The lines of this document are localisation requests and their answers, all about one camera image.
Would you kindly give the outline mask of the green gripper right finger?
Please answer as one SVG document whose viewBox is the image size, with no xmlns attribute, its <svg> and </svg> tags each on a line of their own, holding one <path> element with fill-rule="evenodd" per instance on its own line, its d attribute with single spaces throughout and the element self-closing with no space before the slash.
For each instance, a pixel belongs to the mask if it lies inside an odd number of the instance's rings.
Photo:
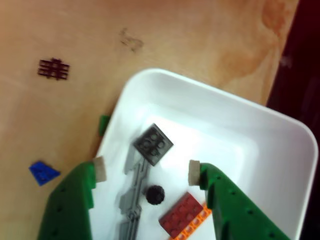
<svg viewBox="0 0 320 240">
<path fill-rule="evenodd" d="M 218 167 L 190 160 L 188 184 L 205 191 L 217 240 L 288 240 L 289 237 Z"/>
</svg>

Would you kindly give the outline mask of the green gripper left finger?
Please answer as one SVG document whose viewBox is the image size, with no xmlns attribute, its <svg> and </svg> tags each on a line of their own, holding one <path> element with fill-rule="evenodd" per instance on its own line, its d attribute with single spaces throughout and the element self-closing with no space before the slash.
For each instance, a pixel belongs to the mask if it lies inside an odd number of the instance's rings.
<svg viewBox="0 0 320 240">
<path fill-rule="evenodd" d="M 76 166 L 49 195 L 37 239 L 91 240 L 92 189 L 106 180 L 102 156 Z"/>
</svg>

